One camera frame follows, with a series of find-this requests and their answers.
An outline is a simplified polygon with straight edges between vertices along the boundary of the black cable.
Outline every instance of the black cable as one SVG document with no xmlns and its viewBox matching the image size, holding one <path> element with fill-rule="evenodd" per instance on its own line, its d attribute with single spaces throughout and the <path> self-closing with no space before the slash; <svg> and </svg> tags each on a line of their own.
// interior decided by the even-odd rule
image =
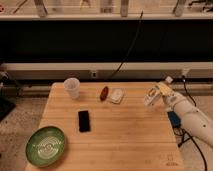
<svg viewBox="0 0 213 171">
<path fill-rule="evenodd" d="M 132 52 L 132 49 L 134 48 L 135 46 L 135 43 L 137 41 L 137 38 L 138 38 L 138 35 L 140 33 L 140 27 L 141 27 L 141 21 L 142 21 L 142 17 L 143 17 L 143 11 L 141 11 L 141 15 L 140 15 L 140 18 L 139 18 L 139 23 L 138 23 L 138 27 L 137 27 L 137 31 L 135 33 L 135 37 L 134 39 L 132 40 L 132 43 L 125 55 L 125 57 L 122 59 L 119 67 L 106 79 L 106 80 L 110 80 L 112 79 L 121 69 L 122 65 L 124 64 L 124 62 L 127 60 L 127 58 L 129 57 L 130 53 Z"/>
<path fill-rule="evenodd" d="M 177 136 L 179 136 L 179 137 L 183 136 L 183 131 L 182 131 L 182 129 L 179 128 L 179 127 L 178 127 L 177 129 L 178 129 L 178 131 L 179 131 L 179 134 L 175 132 L 175 129 L 173 129 L 174 134 L 177 135 Z"/>
<path fill-rule="evenodd" d="M 187 88 L 186 88 L 186 77 L 182 76 L 182 81 L 183 81 L 183 86 L 184 86 L 184 90 L 187 94 L 187 96 L 192 100 L 192 102 L 194 103 L 194 106 L 197 106 L 196 101 L 194 100 L 194 98 L 189 94 Z"/>
<path fill-rule="evenodd" d="M 200 147 L 198 146 L 196 141 L 193 139 L 193 137 L 188 132 L 186 132 L 186 134 L 189 136 L 189 138 L 192 140 L 192 142 L 194 143 L 194 145 L 197 147 L 198 151 L 200 152 L 200 155 L 201 155 L 201 157 L 203 159 L 203 163 L 204 163 L 204 170 L 207 171 L 208 170 L 208 166 L 207 166 L 207 162 L 206 162 L 205 156 L 203 155 L 203 152 L 201 151 Z"/>
<path fill-rule="evenodd" d="M 7 72 L 6 72 L 6 75 L 15 84 L 16 96 L 20 96 L 20 91 L 21 91 L 21 87 L 22 87 L 21 84 L 16 79 L 12 78 Z"/>
<path fill-rule="evenodd" d="M 20 8 L 27 3 L 28 0 L 24 0 L 21 4 L 18 5 L 18 7 L 13 11 L 13 14 L 16 14 Z"/>
<path fill-rule="evenodd" d="M 179 148 L 180 148 L 185 142 L 187 142 L 187 141 L 190 140 L 190 138 L 187 138 L 187 139 L 185 140 L 186 132 L 185 132 L 183 129 L 181 129 L 181 130 L 182 130 L 182 136 L 181 136 L 181 142 L 178 144 L 178 147 L 179 147 Z"/>
</svg>

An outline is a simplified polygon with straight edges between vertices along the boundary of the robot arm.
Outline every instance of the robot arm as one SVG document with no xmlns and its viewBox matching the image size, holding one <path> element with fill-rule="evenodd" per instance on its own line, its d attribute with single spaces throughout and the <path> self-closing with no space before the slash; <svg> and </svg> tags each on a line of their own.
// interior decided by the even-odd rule
<svg viewBox="0 0 213 171">
<path fill-rule="evenodd" d="M 192 136 L 213 147 L 213 121 L 200 109 L 193 106 L 182 94 L 173 91 L 166 83 L 160 82 L 144 99 L 146 106 L 154 105 L 160 98 L 181 120 L 181 127 Z"/>
</svg>

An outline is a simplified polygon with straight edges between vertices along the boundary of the green plate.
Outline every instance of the green plate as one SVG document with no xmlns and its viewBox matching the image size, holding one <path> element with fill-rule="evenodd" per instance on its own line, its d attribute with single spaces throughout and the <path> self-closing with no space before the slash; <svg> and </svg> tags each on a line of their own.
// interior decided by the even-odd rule
<svg viewBox="0 0 213 171">
<path fill-rule="evenodd" d="M 27 160 L 37 166 L 49 166 L 64 152 L 65 136 L 57 127 L 48 126 L 36 131 L 26 146 Z"/>
</svg>

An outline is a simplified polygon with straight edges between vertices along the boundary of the small white container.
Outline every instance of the small white container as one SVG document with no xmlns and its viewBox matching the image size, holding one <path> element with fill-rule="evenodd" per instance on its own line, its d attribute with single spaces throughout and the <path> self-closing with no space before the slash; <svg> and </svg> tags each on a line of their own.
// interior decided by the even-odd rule
<svg viewBox="0 0 213 171">
<path fill-rule="evenodd" d="M 79 97 L 80 81 L 77 78 L 68 78 L 64 81 L 64 88 L 72 99 Z"/>
</svg>

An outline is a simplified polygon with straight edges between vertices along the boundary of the power outlet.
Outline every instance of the power outlet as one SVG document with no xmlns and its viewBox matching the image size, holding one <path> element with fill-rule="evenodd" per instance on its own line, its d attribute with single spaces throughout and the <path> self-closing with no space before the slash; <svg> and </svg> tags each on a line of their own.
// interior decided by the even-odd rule
<svg viewBox="0 0 213 171">
<path fill-rule="evenodd" d="M 90 71 L 90 78 L 91 79 L 98 79 L 98 70 L 91 70 Z"/>
</svg>

